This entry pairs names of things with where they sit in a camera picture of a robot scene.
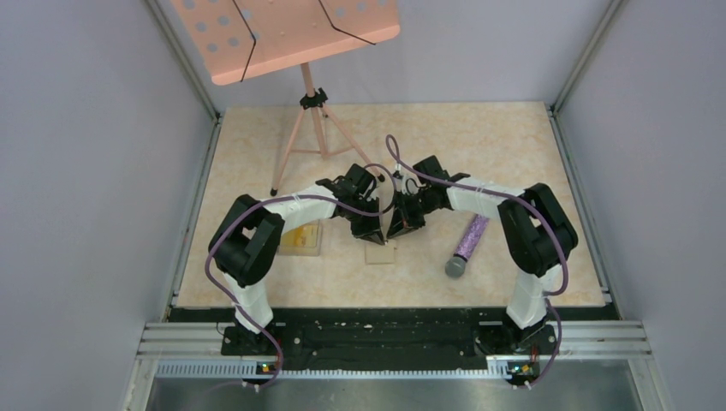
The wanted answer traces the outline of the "clear plastic card box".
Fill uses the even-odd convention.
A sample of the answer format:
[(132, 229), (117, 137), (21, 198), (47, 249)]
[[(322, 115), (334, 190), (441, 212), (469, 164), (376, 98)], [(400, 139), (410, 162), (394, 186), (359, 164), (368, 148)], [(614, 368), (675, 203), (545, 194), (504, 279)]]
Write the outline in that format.
[(277, 253), (285, 256), (317, 257), (321, 254), (323, 229), (319, 221), (285, 232)]

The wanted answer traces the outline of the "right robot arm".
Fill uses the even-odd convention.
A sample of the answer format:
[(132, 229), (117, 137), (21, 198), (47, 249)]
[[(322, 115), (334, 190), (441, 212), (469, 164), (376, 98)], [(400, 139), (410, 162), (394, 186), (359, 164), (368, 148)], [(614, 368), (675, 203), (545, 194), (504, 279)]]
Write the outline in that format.
[(420, 182), (417, 191), (396, 192), (387, 237), (392, 239), (425, 226), (426, 215), (441, 209), (468, 211), (498, 220), (509, 254), (518, 268), (514, 292), (506, 307), (504, 346), (524, 353), (536, 343), (549, 299), (568, 287), (568, 257), (579, 237), (551, 188), (536, 183), (510, 189), (482, 182), (465, 173), (449, 174), (435, 156), (409, 167)]

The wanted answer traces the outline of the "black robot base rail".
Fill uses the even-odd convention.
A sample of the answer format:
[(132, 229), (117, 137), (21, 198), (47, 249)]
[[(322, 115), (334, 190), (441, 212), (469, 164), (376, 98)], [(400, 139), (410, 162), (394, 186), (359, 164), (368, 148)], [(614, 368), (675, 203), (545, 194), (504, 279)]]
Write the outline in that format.
[(546, 321), (521, 331), (502, 308), (276, 308), (263, 335), (227, 327), (221, 353), (281, 353), (290, 372), (484, 370), (499, 354), (552, 354), (556, 341)]

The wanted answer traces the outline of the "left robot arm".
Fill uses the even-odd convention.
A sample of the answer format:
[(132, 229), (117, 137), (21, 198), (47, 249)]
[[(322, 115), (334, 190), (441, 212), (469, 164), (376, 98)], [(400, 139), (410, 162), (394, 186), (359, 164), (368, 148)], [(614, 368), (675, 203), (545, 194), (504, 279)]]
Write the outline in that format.
[(318, 180), (297, 193), (267, 200), (244, 194), (233, 202), (210, 240), (205, 274), (210, 276), (213, 266), (223, 273), (222, 290), (235, 306), (235, 320), (244, 328), (241, 340), (250, 351), (263, 354), (275, 340), (264, 279), (284, 234), (341, 217), (349, 221), (353, 238), (385, 244), (378, 181), (353, 164), (345, 175)]

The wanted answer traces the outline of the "purple glitter microphone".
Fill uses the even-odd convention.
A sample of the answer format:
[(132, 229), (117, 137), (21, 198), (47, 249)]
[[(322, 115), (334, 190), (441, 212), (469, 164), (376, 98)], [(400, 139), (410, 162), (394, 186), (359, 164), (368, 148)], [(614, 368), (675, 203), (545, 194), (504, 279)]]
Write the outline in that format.
[(485, 233), (490, 222), (488, 217), (476, 214), (467, 226), (452, 256), (444, 266), (445, 274), (450, 278), (462, 277), (466, 272), (469, 260)]

